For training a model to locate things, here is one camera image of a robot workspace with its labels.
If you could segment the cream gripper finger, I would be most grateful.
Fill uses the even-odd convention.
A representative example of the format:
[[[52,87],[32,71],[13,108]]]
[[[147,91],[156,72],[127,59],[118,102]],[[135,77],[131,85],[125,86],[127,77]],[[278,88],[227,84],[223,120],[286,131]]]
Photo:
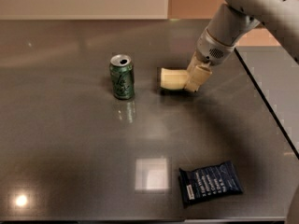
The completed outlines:
[[[200,61],[197,59],[196,57],[196,53],[193,54],[191,60],[190,60],[190,63],[187,67],[187,72],[188,73],[191,73],[192,70],[200,63]]]
[[[189,92],[198,92],[199,88],[209,79],[212,71],[208,63],[198,64],[191,73],[188,73],[188,78],[184,89]]]

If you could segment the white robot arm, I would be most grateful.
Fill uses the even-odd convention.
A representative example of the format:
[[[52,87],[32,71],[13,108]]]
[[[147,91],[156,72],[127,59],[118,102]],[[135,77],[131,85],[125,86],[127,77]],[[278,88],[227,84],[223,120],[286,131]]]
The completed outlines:
[[[184,89],[198,91],[212,74],[210,67],[223,63],[258,24],[299,60],[299,0],[225,0],[197,40]]]

